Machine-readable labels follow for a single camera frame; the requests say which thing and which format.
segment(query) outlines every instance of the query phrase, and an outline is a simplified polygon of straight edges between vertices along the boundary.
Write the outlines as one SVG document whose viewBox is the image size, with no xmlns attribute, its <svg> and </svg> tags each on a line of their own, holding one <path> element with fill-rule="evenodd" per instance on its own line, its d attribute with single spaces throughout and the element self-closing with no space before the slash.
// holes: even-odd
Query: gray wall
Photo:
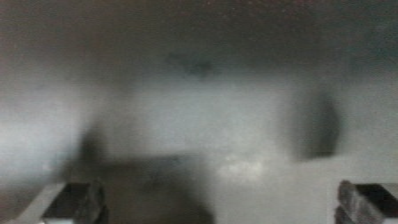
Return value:
<svg viewBox="0 0 398 224">
<path fill-rule="evenodd" d="M 323 3 L 298 7 L 294 23 L 260 9 L 262 24 L 260 13 L 230 12 L 237 3 L 220 1 L 207 14 L 193 3 L 161 4 L 0 3 L 0 220 L 61 179 L 93 128 L 102 164 L 202 158 L 216 223 L 332 223 L 339 180 L 398 181 L 395 53 L 378 54 L 395 18 L 380 7 L 365 19 L 383 20 L 360 27 L 340 19 L 348 3 Z M 310 122 L 324 92 L 335 154 L 296 160 L 323 130 Z"/>
</svg>

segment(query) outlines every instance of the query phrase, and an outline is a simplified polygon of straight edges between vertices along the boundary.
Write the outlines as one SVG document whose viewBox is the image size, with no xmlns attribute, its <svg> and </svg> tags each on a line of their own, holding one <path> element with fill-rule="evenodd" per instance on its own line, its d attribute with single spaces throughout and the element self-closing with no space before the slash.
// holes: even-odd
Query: concrete floor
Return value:
<svg viewBox="0 0 398 224">
<path fill-rule="evenodd" d="M 111 224 L 330 224 L 398 182 L 395 8 L 1 1 L 0 222 L 99 178 Z"/>
</svg>

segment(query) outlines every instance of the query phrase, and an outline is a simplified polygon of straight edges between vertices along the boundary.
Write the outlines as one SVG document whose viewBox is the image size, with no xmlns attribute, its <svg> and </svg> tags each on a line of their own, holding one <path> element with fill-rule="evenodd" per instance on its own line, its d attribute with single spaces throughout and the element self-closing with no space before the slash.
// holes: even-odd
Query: floor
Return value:
<svg viewBox="0 0 398 224">
<path fill-rule="evenodd" d="M 109 223 L 332 223 L 398 182 L 395 1 L 0 2 L 0 222 L 99 178 Z"/>
</svg>

